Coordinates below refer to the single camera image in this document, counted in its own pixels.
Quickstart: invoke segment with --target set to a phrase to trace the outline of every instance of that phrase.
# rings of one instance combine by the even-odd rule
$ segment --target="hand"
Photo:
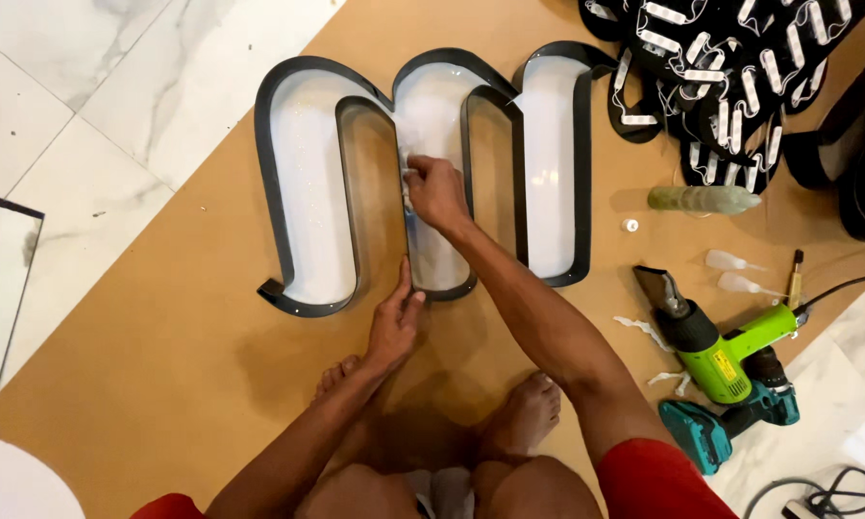
[[[465,200],[465,180],[446,159],[411,155],[407,166],[417,171],[404,175],[410,189],[410,203],[417,215],[440,233],[470,222]]]
[[[397,288],[375,307],[374,321],[369,332],[366,363],[383,371],[396,369],[413,351],[417,336],[417,320],[423,310],[426,293],[410,295],[410,262],[407,256],[400,261],[400,281]]]

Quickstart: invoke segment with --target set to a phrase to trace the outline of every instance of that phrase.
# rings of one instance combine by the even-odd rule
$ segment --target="white plastic scrap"
[[[653,327],[650,326],[649,323],[643,322],[643,321],[631,321],[630,319],[626,319],[626,318],[620,317],[620,316],[615,316],[615,317],[613,317],[613,319],[620,322],[621,324],[623,324],[625,326],[636,326],[636,327],[640,328],[641,331],[643,331],[645,334],[650,335],[650,338],[653,339],[654,342],[657,343],[657,345],[663,351],[665,351],[667,353],[673,353],[674,351],[676,351],[676,350],[670,348],[669,346],[665,345],[663,343],[663,341],[660,340],[660,336],[657,335],[657,331],[654,330]]]
[[[689,375],[688,371],[683,371],[681,373],[660,373],[653,379],[647,381],[648,386],[652,386],[660,381],[665,381],[667,379],[682,379],[682,382],[679,383],[679,386],[676,387],[676,396],[685,396],[685,386],[689,385],[689,381],[692,380],[692,375]]]

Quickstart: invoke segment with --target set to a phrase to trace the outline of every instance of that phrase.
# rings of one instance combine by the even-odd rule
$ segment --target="brown cardboard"
[[[565,39],[615,55],[614,44],[583,27],[576,3],[562,0],[349,0],[304,53],[349,65],[390,94],[399,68],[428,49],[468,49],[511,77],[542,44]],[[791,124],[814,127],[864,66],[865,21],[833,54],[814,107]],[[678,149],[664,136],[643,145],[618,137],[608,124],[607,88],[603,78],[593,90],[592,271],[559,292],[606,335],[648,400],[669,396],[674,383],[645,382],[680,365],[611,319],[649,319],[633,264],[670,270],[725,330],[771,298],[716,289],[718,272],[702,265],[710,248],[770,267],[750,277],[782,289],[800,247],[810,295],[865,274],[865,244],[845,235],[833,195],[798,187],[784,165],[764,203],[737,217],[648,210],[647,190],[678,176]],[[479,221],[511,244],[507,190],[496,187],[507,174],[506,145],[495,145],[508,142],[507,125],[486,108],[472,124],[475,189],[486,194],[477,197]],[[368,115],[354,116],[351,128],[346,138],[360,144],[347,159],[358,179],[362,287],[345,310],[304,320],[255,294],[280,270],[248,113],[0,392],[0,439],[54,469],[87,517],[124,517],[172,491],[205,507],[307,406],[321,371],[364,351],[372,308],[393,287],[405,244],[390,128]],[[621,231],[625,218],[638,219],[640,229]],[[821,303],[798,339],[777,344],[781,358],[791,360],[863,289]],[[416,355],[383,390],[391,417],[385,446],[402,453],[405,466],[459,458],[466,451],[443,439],[467,448],[460,426],[483,419],[532,368],[483,286],[433,305]],[[596,489],[567,403],[543,452]]]

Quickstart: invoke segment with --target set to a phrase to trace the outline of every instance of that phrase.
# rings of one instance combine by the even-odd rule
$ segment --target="teal cordless drill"
[[[798,421],[794,387],[770,345],[793,334],[806,313],[796,316],[777,305],[721,336],[695,301],[682,297],[667,271],[637,266],[634,275],[666,342],[704,394],[728,407],[717,415],[693,402],[659,405],[663,424],[702,474],[714,474],[733,451],[730,440],[759,420],[780,426]]]

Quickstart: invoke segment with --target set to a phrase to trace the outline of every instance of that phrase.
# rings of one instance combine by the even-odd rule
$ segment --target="green bottle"
[[[647,195],[652,209],[740,214],[762,199],[739,185],[669,185],[654,187]]]

